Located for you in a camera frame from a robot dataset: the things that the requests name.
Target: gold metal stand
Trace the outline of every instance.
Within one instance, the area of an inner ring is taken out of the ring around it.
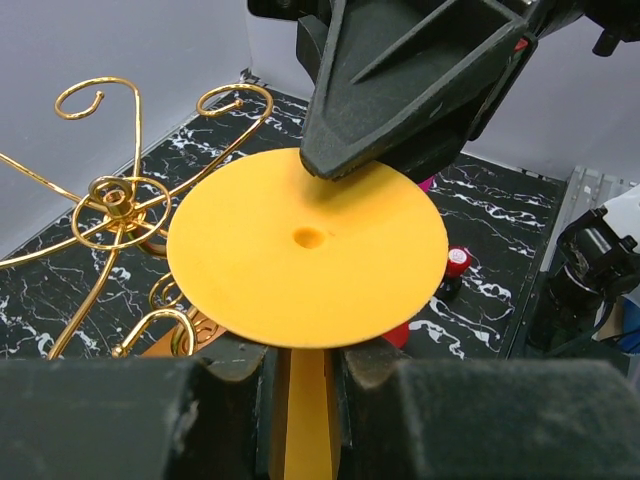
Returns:
[[[260,117],[215,160],[189,180],[169,189],[157,180],[142,176],[142,99],[138,88],[129,80],[118,77],[100,77],[80,82],[65,90],[57,98],[54,106],[56,114],[65,120],[79,120],[95,113],[104,99],[104,93],[101,91],[96,92],[92,104],[81,112],[67,113],[63,111],[62,105],[65,100],[80,90],[90,86],[108,83],[124,85],[133,92],[134,96],[135,153],[133,159],[133,173],[130,177],[99,177],[90,183],[88,194],[81,198],[41,177],[10,157],[0,153],[1,161],[76,204],[72,214],[71,233],[73,236],[71,238],[38,252],[10,258],[8,260],[2,260],[0,261],[0,269],[23,265],[32,260],[60,252],[78,243],[89,248],[109,252],[109,257],[107,258],[97,282],[80,305],[76,314],[70,319],[63,332],[55,341],[47,355],[49,359],[54,359],[62,355],[64,349],[69,344],[69,341],[80,328],[82,322],[91,310],[91,307],[102,292],[109,278],[109,274],[115,266],[118,255],[122,250],[129,247],[137,247],[148,255],[166,258],[166,247],[163,244],[152,243],[151,240],[154,236],[160,236],[166,239],[167,231],[163,229],[163,226],[171,214],[173,198],[185,193],[192,186],[213,172],[235,149],[242,145],[242,143],[244,143],[256,132],[258,128],[260,128],[273,111],[273,98],[270,93],[266,89],[256,85],[232,84],[215,88],[205,93],[196,104],[198,113],[205,117],[219,117],[220,115],[242,107],[242,100],[239,99],[214,110],[206,110],[204,107],[208,100],[217,95],[239,90],[253,91],[262,95],[266,100],[266,108],[262,115],[260,115]],[[158,189],[161,194],[150,200],[143,202],[138,201],[136,194],[140,184],[151,185]],[[164,205],[160,219],[155,224],[147,222],[146,217],[148,210],[160,205]],[[101,223],[95,227],[81,231],[78,219],[83,209],[91,209],[94,212],[101,214]],[[92,241],[91,238],[95,237],[98,233],[112,234],[114,236],[113,243],[105,244]],[[183,296],[179,293],[178,296],[169,300],[170,291],[176,288],[176,284],[175,282],[168,280],[170,280],[170,274],[160,278],[160,280],[154,285],[150,292],[150,305],[152,311],[138,322],[121,344],[114,347],[114,356],[126,356],[145,329],[158,318],[172,318],[178,322],[178,327],[170,334],[171,353],[173,355],[190,355],[203,344],[210,343],[213,339],[217,338],[217,336],[219,336],[217,335],[218,333],[222,333],[222,331],[217,332],[217,325],[211,320],[200,315],[195,308],[189,309],[187,313],[177,310],[176,307],[178,306],[178,302],[183,298]],[[160,294],[160,298],[162,300],[162,303],[160,303],[156,301],[156,294],[162,285],[164,285],[164,287]]]

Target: marble surface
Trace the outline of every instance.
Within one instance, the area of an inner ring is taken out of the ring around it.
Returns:
[[[144,174],[175,186],[208,164],[263,111],[257,95],[237,95],[245,100],[242,110],[217,119],[196,118],[180,128],[145,156]],[[299,145],[306,103],[277,92],[274,98],[271,118],[229,161]],[[142,191],[156,193],[153,188]],[[434,300],[411,321],[408,351],[418,357],[495,356],[522,292],[533,281],[534,259],[546,243],[562,185],[463,155],[437,176],[429,195],[444,217],[451,243],[468,247],[474,262],[456,300],[449,305]],[[98,221],[88,216],[81,220],[85,226]],[[67,215],[15,255],[37,251],[70,235]],[[102,252],[76,245],[0,271],[0,358],[45,356],[98,278],[105,259]],[[123,252],[65,356],[109,355],[110,348],[150,311],[148,292],[167,271],[164,260],[135,249]],[[169,321],[152,325],[134,353],[144,351],[170,327]]]

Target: gray wall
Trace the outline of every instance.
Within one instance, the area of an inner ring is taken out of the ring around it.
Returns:
[[[247,12],[253,69],[276,87],[310,96],[295,59],[295,24]],[[640,180],[640,44],[608,59],[591,53],[600,28],[587,19],[544,39],[483,136],[465,151],[567,178],[575,165]]]
[[[144,143],[158,141],[199,96],[237,81],[250,64],[237,0],[20,0],[0,10],[0,151],[84,195],[90,180],[133,157],[133,97],[119,85],[94,116],[59,119],[56,97],[98,76],[138,85]],[[76,94],[82,110],[95,89]],[[0,163],[0,258],[72,206]]]

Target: yellow plastic object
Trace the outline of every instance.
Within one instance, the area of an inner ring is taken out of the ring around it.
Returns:
[[[171,222],[167,258],[189,301],[227,330],[322,349],[417,313],[442,280],[447,235],[429,198],[392,168],[325,181],[298,149],[281,149],[200,182]]]

